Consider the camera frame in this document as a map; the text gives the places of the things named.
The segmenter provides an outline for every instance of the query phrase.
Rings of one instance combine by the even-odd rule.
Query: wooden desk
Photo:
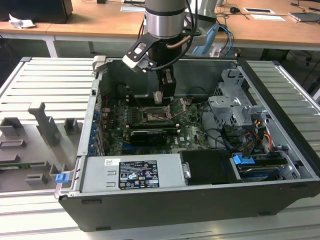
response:
[[[289,12],[302,13],[302,9],[291,6],[295,0],[228,0],[229,4],[237,5],[243,14],[247,14],[243,8],[271,9],[274,15],[288,15]],[[215,12],[230,14],[230,6],[216,7]],[[300,1],[300,6],[307,12],[309,7],[320,8],[316,2]],[[228,29],[233,33],[234,46],[255,48],[263,45],[263,48],[299,49],[299,47],[317,47],[320,49],[320,25],[317,23],[297,23],[291,16],[282,16],[285,21],[255,20],[251,15],[241,14],[229,15],[226,20]],[[225,24],[221,15],[218,21]],[[215,38],[216,42],[225,42],[226,34],[219,32]]]
[[[36,23],[36,28],[19,30],[7,22],[0,22],[0,34],[4,38],[38,39],[47,44],[51,57],[57,57],[55,41],[85,41],[93,51],[92,42],[134,43],[143,19],[141,12],[121,12],[121,0],[97,4],[96,0],[72,0],[73,13],[67,24]],[[288,15],[289,12],[302,12],[290,5],[295,0],[228,0],[236,4],[242,13],[243,7],[265,8],[276,15]],[[315,2],[301,1],[307,11],[309,7],[319,8]],[[230,13],[230,6],[217,7],[216,13]],[[234,47],[268,48],[288,50],[320,51],[320,25],[297,23],[291,16],[283,16],[285,21],[255,20],[252,16],[230,15],[227,21],[233,33]],[[215,43],[224,44],[225,32],[218,32]]]
[[[136,38],[144,18],[141,12],[122,12],[122,3],[72,0],[67,24],[51,24],[48,35]]]
[[[39,22],[36,27],[18,29],[7,21],[0,21],[0,34],[47,34],[47,30],[51,23]]]

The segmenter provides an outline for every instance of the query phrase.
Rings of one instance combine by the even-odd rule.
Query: blue tab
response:
[[[238,164],[255,164],[256,163],[252,156],[250,158],[243,158],[242,154],[236,154],[233,157],[233,161],[236,165],[238,165]]]
[[[59,173],[55,177],[57,184],[64,184],[69,182],[69,173]]]

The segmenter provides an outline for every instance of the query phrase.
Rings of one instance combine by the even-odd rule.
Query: white paper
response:
[[[251,14],[255,20],[286,21],[280,16]]]
[[[119,166],[121,158],[106,158],[104,159],[105,166]]]
[[[9,14],[9,17],[9,23],[11,23],[11,25],[17,29],[31,28],[36,26],[31,20],[21,20],[11,16],[11,14]]]
[[[144,7],[138,7],[138,6],[122,6],[120,11],[121,12],[131,12],[131,13],[144,13],[145,12]]]

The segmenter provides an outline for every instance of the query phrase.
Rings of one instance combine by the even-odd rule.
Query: blue object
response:
[[[100,116],[100,112],[98,110],[94,110],[94,113],[93,113],[93,119],[94,120],[97,120]]]
[[[95,151],[95,148],[93,146],[88,147],[88,152],[93,153]]]
[[[97,130],[98,126],[97,126],[97,124],[92,124],[91,128],[92,128],[93,130]]]
[[[210,47],[212,46],[216,38],[219,27],[220,27],[219,24],[215,24],[213,25],[213,27],[209,29],[209,31],[206,33],[207,37],[206,37],[205,45],[196,46],[192,52],[193,55],[203,56],[209,52]]]
[[[59,173],[55,177],[57,184],[64,184],[69,182],[69,173]]]
[[[94,138],[90,138],[90,140],[89,140],[89,144],[95,144],[95,139]]]
[[[250,158],[243,158],[242,154],[236,154],[233,157],[233,161],[234,161],[235,165],[238,165],[238,164],[255,164],[256,163],[252,156]]]
[[[91,131],[91,137],[95,137],[97,135],[97,132],[95,130]]]

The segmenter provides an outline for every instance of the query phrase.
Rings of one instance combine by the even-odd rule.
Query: computer case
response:
[[[73,11],[71,0],[0,0],[0,21],[17,19],[65,24]]]

